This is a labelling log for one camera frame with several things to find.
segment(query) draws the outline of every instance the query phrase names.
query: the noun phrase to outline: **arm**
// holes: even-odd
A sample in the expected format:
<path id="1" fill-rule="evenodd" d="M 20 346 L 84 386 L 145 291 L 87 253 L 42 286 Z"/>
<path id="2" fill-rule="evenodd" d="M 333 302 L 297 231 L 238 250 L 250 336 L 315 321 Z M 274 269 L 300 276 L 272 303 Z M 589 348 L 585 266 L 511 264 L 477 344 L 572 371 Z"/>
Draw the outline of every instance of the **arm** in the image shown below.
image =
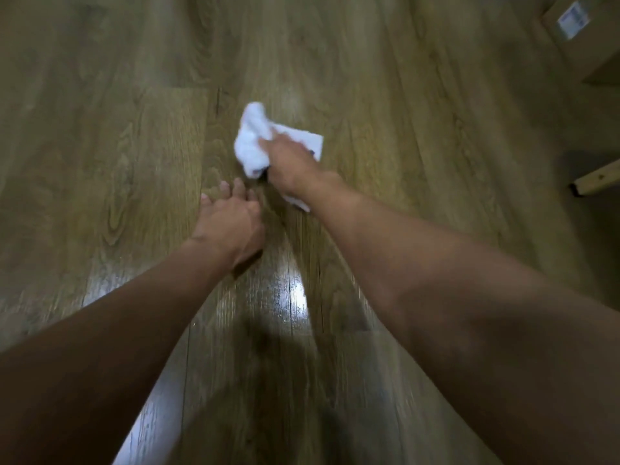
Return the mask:
<path id="1" fill-rule="evenodd" d="M 162 263 L 0 355 L 4 463 L 112 463 L 209 292 L 262 247 L 255 194 L 221 191 Z"/>
<path id="2" fill-rule="evenodd" d="M 264 142 L 270 180 L 327 228 L 383 324 L 506 463 L 617 461 L 620 314 L 396 212 Z"/>

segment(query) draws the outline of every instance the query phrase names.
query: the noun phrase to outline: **white rag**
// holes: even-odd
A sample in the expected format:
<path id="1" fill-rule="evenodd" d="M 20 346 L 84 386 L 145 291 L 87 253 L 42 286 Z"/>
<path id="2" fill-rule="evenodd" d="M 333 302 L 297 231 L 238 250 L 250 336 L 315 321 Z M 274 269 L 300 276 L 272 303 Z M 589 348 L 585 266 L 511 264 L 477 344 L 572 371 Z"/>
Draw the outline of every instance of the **white rag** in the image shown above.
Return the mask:
<path id="1" fill-rule="evenodd" d="M 269 156 L 260 148 L 259 138 L 271 140 L 271 127 L 281 134 L 288 134 L 292 140 L 301 142 L 308 150 L 313 152 L 316 161 L 321 160 L 321 151 L 323 149 L 322 136 L 305 130 L 297 130 L 281 124 L 275 124 L 265 116 L 265 108 L 261 103 L 250 103 L 243 111 L 239 133 L 234 142 L 234 154 L 243 166 L 243 171 L 248 178 L 259 178 L 269 167 Z M 287 202 L 298 206 L 300 209 L 306 212 L 310 211 L 310 208 L 299 199 L 290 196 L 283 197 Z"/>

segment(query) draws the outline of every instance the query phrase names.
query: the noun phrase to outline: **person's left hand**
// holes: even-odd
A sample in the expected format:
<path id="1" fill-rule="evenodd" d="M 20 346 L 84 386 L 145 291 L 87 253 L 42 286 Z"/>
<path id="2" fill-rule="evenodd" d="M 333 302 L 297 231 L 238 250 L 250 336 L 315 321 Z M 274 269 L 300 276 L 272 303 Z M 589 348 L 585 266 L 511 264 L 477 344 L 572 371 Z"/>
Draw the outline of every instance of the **person's left hand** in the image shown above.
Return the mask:
<path id="1" fill-rule="evenodd" d="M 191 239 L 224 250 L 231 269 L 252 257 L 265 244 L 265 226 L 256 193 L 246 191 L 242 179 L 235 178 L 232 190 L 226 181 L 221 182 L 220 198 L 215 202 L 201 195 L 198 222 Z"/>

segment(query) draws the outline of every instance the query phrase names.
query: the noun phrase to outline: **hand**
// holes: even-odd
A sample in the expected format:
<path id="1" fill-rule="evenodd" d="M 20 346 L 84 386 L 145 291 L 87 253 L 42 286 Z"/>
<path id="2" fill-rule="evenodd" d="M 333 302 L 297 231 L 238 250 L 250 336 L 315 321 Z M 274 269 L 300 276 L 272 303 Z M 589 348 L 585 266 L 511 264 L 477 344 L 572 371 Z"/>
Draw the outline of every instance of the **hand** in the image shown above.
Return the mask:
<path id="1" fill-rule="evenodd" d="M 280 193 L 300 198 L 306 183 L 321 174 L 321 165 L 302 144 L 275 129 L 272 133 L 272 140 L 259 140 L 260 147 L 269 155 L 269 182 Z"/>
<path id="2" fill-rule="evenodd" d="M 256 193 L 235 178 L 232 192 L 226 181 L 220 184 L 220 198 L 213 202 L 200 196 L 198 222 L 191 239 L 224 250 L 232 270 L 263 248 L 265 226 L 260 218 Z"/>

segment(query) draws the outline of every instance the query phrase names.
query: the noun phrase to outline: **wood grain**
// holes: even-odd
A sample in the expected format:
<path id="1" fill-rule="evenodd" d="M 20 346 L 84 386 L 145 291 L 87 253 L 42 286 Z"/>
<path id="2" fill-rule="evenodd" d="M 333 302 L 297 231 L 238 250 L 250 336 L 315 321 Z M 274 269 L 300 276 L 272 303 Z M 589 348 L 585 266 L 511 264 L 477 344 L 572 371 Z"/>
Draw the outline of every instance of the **wood grain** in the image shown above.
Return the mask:
<path id="1" fill-rule="evenodd" d="M 620 306 L 617 193 L 566 188 L 618 158 L 620 90 L 576 84 L 518 4 L 1 0 L 0 348 L 174 249 L 240 175 L 252 100 L 353 187 Z M 116 463 L 497 463 L 329 235 L 251 185 L 263 255 L 205 301 Z"/>

